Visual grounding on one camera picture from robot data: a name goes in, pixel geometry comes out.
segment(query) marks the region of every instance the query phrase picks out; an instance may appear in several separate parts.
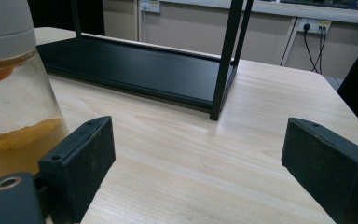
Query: table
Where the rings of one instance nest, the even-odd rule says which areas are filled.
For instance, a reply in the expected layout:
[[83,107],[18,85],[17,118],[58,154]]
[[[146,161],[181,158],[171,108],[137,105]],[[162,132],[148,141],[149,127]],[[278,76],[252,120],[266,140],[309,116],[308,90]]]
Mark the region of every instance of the table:
[[[37,43],[75,36],[38,28]],[[117,160],[82,223],[334,223],[282,167],[289,117],[358,145],[358,118],[314,73],[241,61],[219,121],[49,76],[68,128],[112,116]]]

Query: background desk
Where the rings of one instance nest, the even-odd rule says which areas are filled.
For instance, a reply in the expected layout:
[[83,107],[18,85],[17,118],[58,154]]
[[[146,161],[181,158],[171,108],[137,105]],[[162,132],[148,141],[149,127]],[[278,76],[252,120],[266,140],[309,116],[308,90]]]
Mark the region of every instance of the background desk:
[[[36,29],[38,44],[74,36]],[[358,144],[323,77],[241,61],[218,122],[180,106],[50,76],[70,131],[112,116],[117,160],[82,223],[333,223],[281,165],[289,117]]]

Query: light wood tabletop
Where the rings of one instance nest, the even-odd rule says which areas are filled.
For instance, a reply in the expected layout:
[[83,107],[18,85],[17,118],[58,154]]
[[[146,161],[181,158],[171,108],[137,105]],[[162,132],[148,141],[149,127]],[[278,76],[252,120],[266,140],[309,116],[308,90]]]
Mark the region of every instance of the light wood tabletop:
[[[38,44],[75,36],[36,29]],[[358,145],[358,118],[314,73],[241,61],[209,114],[49,76],[68,128],[111,116],[117,160],[82,223],[334,223],[282,166],[289,117]]]

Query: white countertop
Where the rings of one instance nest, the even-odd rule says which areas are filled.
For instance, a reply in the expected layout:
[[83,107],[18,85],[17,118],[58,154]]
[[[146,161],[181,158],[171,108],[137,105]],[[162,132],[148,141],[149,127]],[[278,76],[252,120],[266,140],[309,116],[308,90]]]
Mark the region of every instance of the white countertop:
[[[204,7],[229,8],[229,0],[162,0],[162,2],[171,2]],[[263,2],[255,0],[254,12],[269,14],[312,18],[327,21],[344,21],[358,23],[358,10],[340,9],[331,7],[313,7],[304,5],[284,4],[277,2]]]

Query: black plug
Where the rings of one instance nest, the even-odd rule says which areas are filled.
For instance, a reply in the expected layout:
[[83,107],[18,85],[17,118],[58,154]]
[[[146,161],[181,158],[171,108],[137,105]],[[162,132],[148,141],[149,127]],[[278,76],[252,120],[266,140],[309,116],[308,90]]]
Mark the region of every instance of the black plug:
[[309,24],[309,23],[306,23],[306,24],[304,25],[304,33],[306,33],[309,29],[310,29],[310,24]]

